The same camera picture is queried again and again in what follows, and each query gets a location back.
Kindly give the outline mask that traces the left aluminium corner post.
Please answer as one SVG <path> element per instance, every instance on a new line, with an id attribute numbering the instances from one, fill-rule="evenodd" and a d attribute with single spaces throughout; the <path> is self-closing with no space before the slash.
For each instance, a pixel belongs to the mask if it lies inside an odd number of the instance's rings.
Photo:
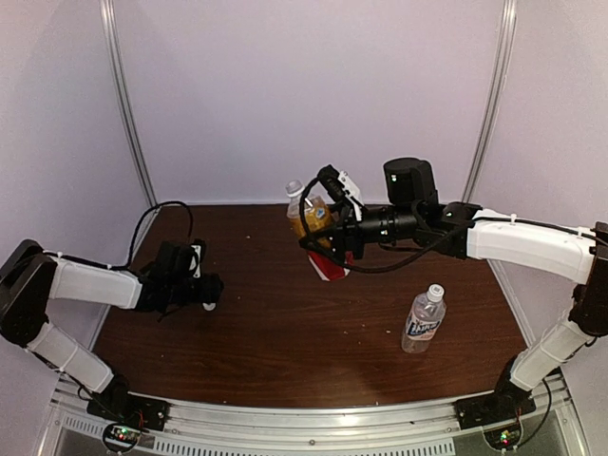
<path id="1" fill-rule="evenodd" d="M 115 86 L 119 113 L 123 123 L 129 152 L 134 163 L 135 172 L 148 206 L 157 203 L 152 180 L 143 155 L 141 140 L 128 93 L 127 80 L 124 72 L 123 56 L 121 53 L 120 37 L 116 21 L 115 2 L 101 0 L 99 2 L 104 38 L 108 52 L 113 84 Z"/>

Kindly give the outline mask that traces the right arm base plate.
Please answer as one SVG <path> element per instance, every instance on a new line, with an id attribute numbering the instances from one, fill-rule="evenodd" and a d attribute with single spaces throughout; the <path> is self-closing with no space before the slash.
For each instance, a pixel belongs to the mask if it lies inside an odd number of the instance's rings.
<path id="1" fill-rule="evenodd" d="M 523 441 L 525 414 L 536 410 L 532 399 L 515 404 L 511 399 L 489 393 L 465 399 L 454 404 L 461 430 L 480 428 L 491 449 L 508 451 Z"/>

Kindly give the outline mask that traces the right aluminium corner post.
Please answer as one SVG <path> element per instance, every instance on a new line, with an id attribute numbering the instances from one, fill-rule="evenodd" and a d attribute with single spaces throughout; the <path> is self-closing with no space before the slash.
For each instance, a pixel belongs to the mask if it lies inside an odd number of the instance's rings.
<path id="1" fill-rule="evenodd" d="M 472 202 L 477 185 L 482 175 L 485 157 L 496 125 L 504 85 L 512 58 L 512 50 L 517 29 L 516 0 L 504 0 L 500 26 L 498 28 L 497 46 L 486 97 L 484 115 L 476 142 L 473 159 L 465 181 L 462 194 L 463 202 Z"/>

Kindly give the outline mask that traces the front aluminium rail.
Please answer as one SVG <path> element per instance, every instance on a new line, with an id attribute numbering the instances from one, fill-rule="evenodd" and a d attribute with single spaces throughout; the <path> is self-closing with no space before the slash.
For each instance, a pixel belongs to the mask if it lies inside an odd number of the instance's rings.
<path id="1" fill-rule="evenodd" d="M 456 401 L 474 395 L 362 408 L 245 408 L 169 400 L 165 426 L 144 433 L 125 455 L 591 455 L 580 418 L 558 373 L 532 398 L 536 409 L 513 425 L 522 440 L 494 449 L 509 421 L 463 428 Z M 60 379 L 34 455 L 117 455 L 102 442 L 108 421 L 86 413 L 76 385 Z"/>

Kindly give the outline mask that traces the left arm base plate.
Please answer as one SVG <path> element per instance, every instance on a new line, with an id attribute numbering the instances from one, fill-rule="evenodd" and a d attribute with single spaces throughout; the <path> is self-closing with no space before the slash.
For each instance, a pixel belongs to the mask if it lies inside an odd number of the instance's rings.
<path id="1" fill-rule="evenodd" d="M 114 453 L 126 453 L 139 445 L 151 431 L 163 431 L 170 405 L 160 399 L 128 394 L 122 411 L 111 411 L 99 399 L 89 399 L 86 412 L 108 421 L 101 440 Z"/>

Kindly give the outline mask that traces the clear water bottle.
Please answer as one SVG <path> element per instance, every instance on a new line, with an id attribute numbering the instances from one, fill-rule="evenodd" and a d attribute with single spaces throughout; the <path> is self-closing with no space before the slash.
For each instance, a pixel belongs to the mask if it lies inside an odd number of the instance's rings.
<path id="1" fill-rule="evenodd" d="M 445 289 L 431 284 L 412 301 L 401 335 L 401 349 L 405 353 L 425 352 L 441 326 L 447 311 Z"/>

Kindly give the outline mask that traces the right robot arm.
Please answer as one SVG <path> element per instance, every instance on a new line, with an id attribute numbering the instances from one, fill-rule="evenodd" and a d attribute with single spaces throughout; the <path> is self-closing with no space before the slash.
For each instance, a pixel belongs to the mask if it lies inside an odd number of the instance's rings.
<path id="1" fill-rule="evenodd" d="M 389 204 L 369 208 L 344 171 L 331 165 L 286 187 L 289 219 L 320 276 L 324 267 L 383 274 L 428 252 L 522 265 L 570 279 L 573 307 L 501 374 L 484 407 L 508 418 L 546 375 L 607 334 L 607 226 L 569 228 L 503 215 L 477 204 L 442 204 L 428 161 L 383 166 Z"/>

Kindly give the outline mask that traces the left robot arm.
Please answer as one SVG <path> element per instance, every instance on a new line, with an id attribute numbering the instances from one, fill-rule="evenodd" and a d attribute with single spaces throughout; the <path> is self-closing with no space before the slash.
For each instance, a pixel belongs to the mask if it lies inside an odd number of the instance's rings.
<path id="1" fill-rule="evenodd" d="M 219 275 L 202 270 L 205 252 L 200 239 L 165 241 L 156 258 L 135 271 L 48 252 L 26 239 L 1 268 L 1 335 L 100 395 L 101 408 L 126 422 L 136 414 L 135 398 L 117 386 L 113 369 L 50 321 L 47 304 L 67 299 L 161 316 L 190 304 L 212 311 L 224 284 Z"/>

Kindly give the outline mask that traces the aluminium corner post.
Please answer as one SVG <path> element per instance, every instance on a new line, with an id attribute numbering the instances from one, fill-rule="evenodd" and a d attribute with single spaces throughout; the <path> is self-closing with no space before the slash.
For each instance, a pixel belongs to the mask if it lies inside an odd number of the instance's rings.
<path id="1" fill-rule="evenodd" d="M 141 140 L 128 93 L 127 80 L 124 72 L 123 56 L 121 53 L 120 37 L 116 21 L 115 2 L 101 0 L 99 2 L 104 38 L 108 52 L 113 84 L 115 86 L 119 113 L 123 123 L 129 152 L 134 163 L 135 172 L 148 206 L 157 203 L 152 180 L 143 155 Z"/>
<path id="2" fill-rule="evenodd" d="M 484 115 L 476 142 L 473 159 L 465 181 L 462 194 L 463 202 L 472 202 L 477 185 L 482 175 L 485 157 L 496 125 L 504 85 L 512 58 L 512 50 L 517 29 L 516 0 L 504 0 L 500 26 L 498 28 L 497 46 L 486 97 Z"/>

